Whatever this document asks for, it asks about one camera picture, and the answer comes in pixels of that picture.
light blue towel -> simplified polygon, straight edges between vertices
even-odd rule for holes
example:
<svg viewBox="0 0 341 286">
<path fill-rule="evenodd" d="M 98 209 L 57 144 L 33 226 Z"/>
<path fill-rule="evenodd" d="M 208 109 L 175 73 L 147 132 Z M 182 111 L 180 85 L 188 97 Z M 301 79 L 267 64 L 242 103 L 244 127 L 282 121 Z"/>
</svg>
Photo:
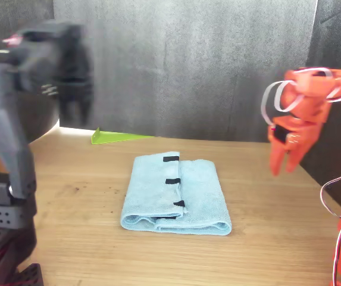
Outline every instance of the light blue towel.
<svg viewBox="0 0 341 286">
<path fill-rule="evenodd" d="M 122 227 L 178 234 L 229 234 L 231 219 L 213 162 L 164 161 L 164 157 L 171 156 L 179 156 L 179 152 L 134 160 L 121 212 Z M 177 178 L 180 183 L 166 183 L 167 179 L 174 183 Z"/>
</svg>

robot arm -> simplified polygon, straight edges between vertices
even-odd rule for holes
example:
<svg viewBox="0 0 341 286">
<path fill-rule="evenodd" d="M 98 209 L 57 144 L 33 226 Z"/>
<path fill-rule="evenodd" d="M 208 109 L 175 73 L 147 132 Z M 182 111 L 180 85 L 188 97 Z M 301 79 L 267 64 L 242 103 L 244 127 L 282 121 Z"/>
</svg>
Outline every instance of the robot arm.
<svg viewBox="0 0 341 286">
<path fill-rule="evenodd" d="M 271 171 L 278 175 L 284 154 L 288 153 L 286 169 L 292 172 L 316 143 L 327 120 L 331 104 L 341 101 L 341 70 L 290 70 L 285 74 L 290 84 L 284 87 L 281 104 L 289 106 L 301 99 L 292 115 L 273 118 L 268 128 L 271 142 Z"/>
<path fill-rule="evenodd" d="M 0 173 L 0 285 L 43 285 L 39 265 L 16 273 L 36 245 L 37 187 L 33 156 L 15 109 L 17 91 L 56 98 L 65 119 L 68 104 L 76 102 L 86 121 L 92 78 L 80 26 L 48 21 L 21 30 L 13 46 L 0 53 L 0 159 L 8 171 Z"/>
<path fill-rule="evenodd" d="M 316 143 L 321 128 L 327 120 L 333 102 L 341 101 L 341 70 L 311 68 L 290 70 L 285 74 L 285 81 L 281 90 L 276 93 L 277 100 L 290 110 L 292 115 L 273 118 L 268 127 L 268 139 L 271 142 L 270 167 L 274 175 L 278 175 L 285 153 L 288 153 L 288 172 L 292 172 L 300 163 L 304 155 Z M 325 204 L 322 192 L 326 185 L 338 181 L 340 178 L 326 183 L 321 189 L 321 201 L 330 213 L 334 214 Z M 341 215 L 338 229 L 336 251 L 334 254 L 333 281 L 337 283 L 337 270 L 341 273 Z"/>
</svg>

green plastic piece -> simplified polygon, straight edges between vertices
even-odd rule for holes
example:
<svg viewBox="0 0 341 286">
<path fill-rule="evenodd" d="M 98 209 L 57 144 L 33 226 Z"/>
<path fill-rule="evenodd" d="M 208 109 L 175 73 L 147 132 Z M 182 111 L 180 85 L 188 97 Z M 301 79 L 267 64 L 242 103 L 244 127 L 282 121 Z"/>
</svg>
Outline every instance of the green plastic piece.
<svg viewBox="0 0 341 286">
<path fill-rule="evenodd" d="M 92 135 L 91 142 L 92 144 L 106 144 L 106 143 L 111 143 L 111 142 L 119 142 L 119 141 L 126 141 L 126 140 L 151 138 L 151 137 L 153 136 L 100 131 L 100 128 L 97 128 L 95 133 Z"/>
</svg>

dark gray wall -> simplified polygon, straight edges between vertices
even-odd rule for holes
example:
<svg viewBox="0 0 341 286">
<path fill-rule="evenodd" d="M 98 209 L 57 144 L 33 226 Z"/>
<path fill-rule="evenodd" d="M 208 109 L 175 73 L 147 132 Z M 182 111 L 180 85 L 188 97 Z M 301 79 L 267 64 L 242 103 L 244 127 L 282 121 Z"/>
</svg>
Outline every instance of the dark gray wall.
<svg viewBox="0 0 341 286">
<path fill-rule="evenodd" d="M 341 0 L 319 0 L 307 63 L 341 69 Z M 333 104 L 320 140 L 302 166 L 321 185 L 341 175 L 341 103 Z M 329 193 L 341 204 L 341 181 Z"/>
<path fill-rule="evenodd" d="M 54 1 L 56 19 L 86 25 L 96 101 L 85 128 L 237 141 L 267 140 L 261 94 L 305 65 L 315 7 L 315 0 Z"/>
<path fill-rule="evenodd" d="M 16 30 L 54 17 L 52 0 L 0 0 L 0 48 Z M 17 97 L 18 115 L 29 141 L 49 130 L 58 120 L 55 103 L 32 94 Z"/>
</svg>

wooden tabletop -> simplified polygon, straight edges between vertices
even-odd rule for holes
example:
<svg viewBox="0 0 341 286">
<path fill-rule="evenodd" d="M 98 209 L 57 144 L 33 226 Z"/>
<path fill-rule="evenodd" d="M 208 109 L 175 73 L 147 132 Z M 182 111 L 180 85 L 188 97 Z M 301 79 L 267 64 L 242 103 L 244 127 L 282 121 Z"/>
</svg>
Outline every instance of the wooden tabletop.
<svg viewBox="0 0 341 286">
<path fill-rule="evenodd" d="M 328 285 L 336 219 L 301 168 L 273 177 L 269 144 L 149 138 L 91 145 L 52 130 L 31 144 L 45 286 Z M 215 163 L 233 231 L 128 231 L 120 213 L 136 156 L 180 151 Z"/>
</svg>

